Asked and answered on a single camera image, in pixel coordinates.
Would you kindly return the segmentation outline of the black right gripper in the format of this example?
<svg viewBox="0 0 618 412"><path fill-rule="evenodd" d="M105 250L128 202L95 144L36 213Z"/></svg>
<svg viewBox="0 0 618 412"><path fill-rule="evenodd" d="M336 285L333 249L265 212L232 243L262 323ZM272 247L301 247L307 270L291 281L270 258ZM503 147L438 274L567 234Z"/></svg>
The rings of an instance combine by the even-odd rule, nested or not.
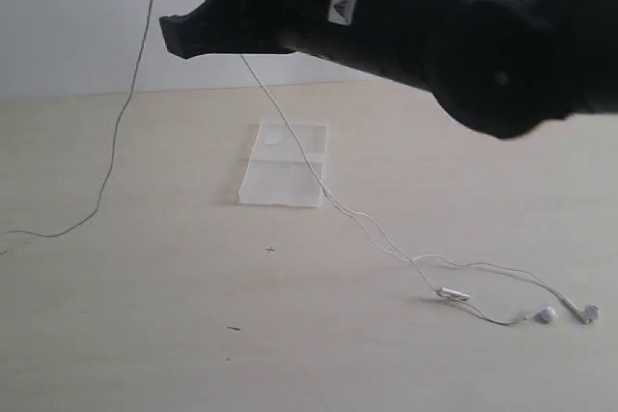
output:
<svg viewBox="0 0 618 412"><path fill-rule="evenodd" d="M180 58L210 54L290 54L277 43L285 26L327 14L328 0L226 0L188 14L162 16L167 51Z"/></svg>

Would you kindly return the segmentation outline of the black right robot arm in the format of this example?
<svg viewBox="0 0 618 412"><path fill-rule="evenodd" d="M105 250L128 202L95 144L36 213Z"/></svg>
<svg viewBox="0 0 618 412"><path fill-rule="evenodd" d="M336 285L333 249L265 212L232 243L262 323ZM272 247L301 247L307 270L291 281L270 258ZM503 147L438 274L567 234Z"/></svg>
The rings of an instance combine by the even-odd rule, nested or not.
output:
<svg viewBox="0 0 618 412"><path fill-rule="evenodd" d="M303 53L497 139L617 110L617 0L203 0L159 24L180 58Z"/></svg>

